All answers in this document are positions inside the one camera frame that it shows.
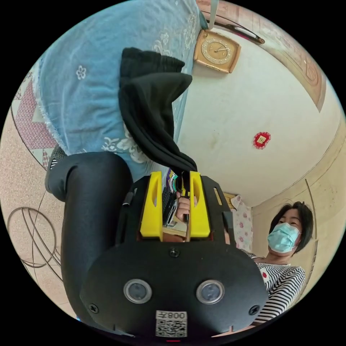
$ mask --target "blue blanket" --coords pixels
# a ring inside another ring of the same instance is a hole
[[[132,0],[80,22],[54,42],[34,68],[34,93],[47,127],[67,155],[110,151],[134,181],[152,162],[127,131],[118,103],[121,53],[152,50],[185,62],[191,74],[195,43],[207,23],[195,0]],[[173,102],[178,131],[187,91]]]

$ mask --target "surgical mask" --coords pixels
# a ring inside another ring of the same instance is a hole
[[[295,248],[295,243],[300,232],[289,223],[276,225],[268,235],[268,245],[275,252],[287,253]]]

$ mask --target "striped shirt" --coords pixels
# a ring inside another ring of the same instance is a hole
[[[253,253],[244,251],[252,259],[259,259]],[[297,298],[303,288],[305,272],[302,267],[257,263],[268,292],[268,300],[254,323],[261,324],[279,316]]]

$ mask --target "black hair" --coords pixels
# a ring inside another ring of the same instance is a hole
[[[286,211],[290,209],[297,209],[298,215],[300,219],[300,223],[302,225],[302,237],[301,241],[297,246],[297,249],[294,253],[302,250],[312,238],[312,231],[314,228],[314,218],[312,215],[311,209],[305,204],[305,202],[295,202],[293,204],[285,204],[279,212],[274,216],[271,224],[269,234],[273,231],[274,227],[279,223],[280,219],[284,216]]]

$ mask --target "white ceiling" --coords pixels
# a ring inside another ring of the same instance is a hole
[[[232,74],[195,64],[178,145],[202,175],[255,206],[301,179],[322,158],[339,122],[329,81],[319,113],[299,81],[269,53],[232,33],[241,53]],[[253,147],[269,132],[263,150]]]

